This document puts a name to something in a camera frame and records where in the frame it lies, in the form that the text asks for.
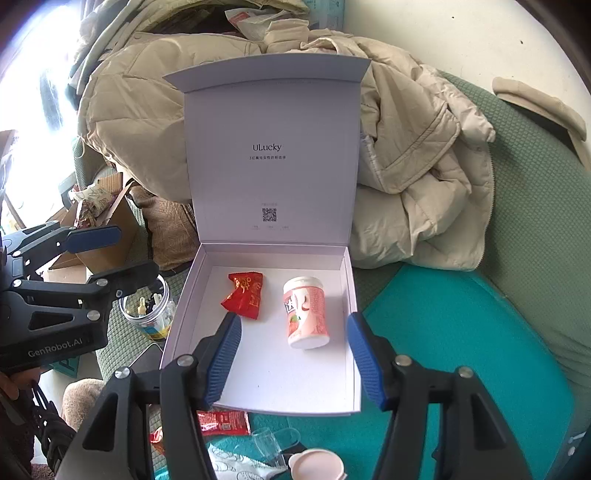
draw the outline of jar lid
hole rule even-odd
[[[329,450],[313,448],[296,453],[289,459],[294,480],[345,480],[345,466],[340,457]]]
[[[316,277],[296,277],[292,278],[285,282],[283,285],[283,293],[286,293],[294,288],[301,288],[301,287],[318,287],[324,289],[322,282]]]

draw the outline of jacket zipper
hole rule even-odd
[[[496,191],[495,191],[495,166],[492,163],[492,154],[491,154],[491,148],[488,145],[488,142],[486,142],[486,151],[488,152],[488,157],[491,159],[491,183],[492,183],[492,187],[491,187],[491,192],[492,192],[492,203],[491,203],[491,211],[488,213],[488,218],[486,220],[486,226],[484,228],[484,238],[482,239],[482,253],[480,255],[480,259],[478,260],[478,264],[476,265],[477,269],[478,267],[480,267],[480,264],[482,263],[482,259],[484,258],[484,253],[486,251],[486,231],[488,230],[488,226],[491,222],[492,219],[492,211],[495,208],[495,195],[496,195]]]

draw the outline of beige cap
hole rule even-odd
[[[498,98],[527,108],[565,128],[580,162],[586,170],[591,171],[591,154],[584,144],[587,140],[587,126],[576,111],[559,98],[540,92],[518,80],[495,77],[492,80],[492,91]]]
[[[312,448],[296,453],[289,459],[293,480],[345,480],[345,466],[330,450]]]

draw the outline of box lid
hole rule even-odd
[[[368,59],[265,54],[167,75],[185,92],[202,242],[349,242]]]

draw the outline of person's hand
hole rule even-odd
[[[11,400],[16,400],[19,390],[31,388],[31,381],[39,382],[39,377],[41,377],[41,368],[31,368],[10,377],[0,372],[0,390]]]

